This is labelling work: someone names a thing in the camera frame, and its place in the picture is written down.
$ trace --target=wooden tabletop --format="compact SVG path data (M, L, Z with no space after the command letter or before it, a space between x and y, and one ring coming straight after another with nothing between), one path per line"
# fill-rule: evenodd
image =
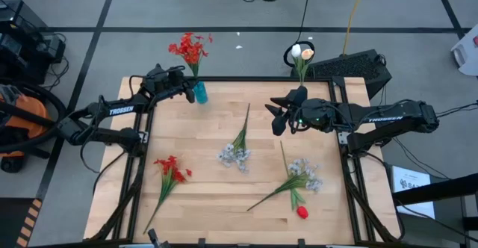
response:
M139 88L139 81L133 81ZM274 136L270 127L273 116L264 107L270 97L285 96L297 88L295 82L206 82L209 101L190 104L184 96L158 104L153 120L140 206L137 214L135 242L149 242L143 231L161 192L161 171L153 161L178 157L180 169L191 169L193 176L179 184L155 215L152 227L159 238L170 243L195 244L205 238L208 244L296 244L304 238L307 244L353 244L344 177L338 153L336 134L309 129L292 135L286 131ZM330 99L326 83L307 82L309 98ZM363 78L346 78L350 102L370 105ZM128 79L124 78L120 98L128 98ZM250 103L246 144L252 154L247 161L249 174L234 165L225 168L216 159L227 143L242 128ZM113 118L112 129L133 126L134 114ZM359 131L369 131L373 124ZM316 174L323 180L320 192L299 189L306 200L307 220L291 210L289 192L270 198L251 211L248 207L272 192L286 179L280 140L286 159L308 158L320 164ZM370 152L382 157L379 148ZM106 147L102 167L121 149ZM84 236L94 235L118 204L125 161L118 161L105 172L96 187ZM396 237L400 235L385 169L370 158L361 160L370 207ZM125 212L129 217L129 208ZM366 239L361 218L361 237ZM126 222L122 234L125 236Z

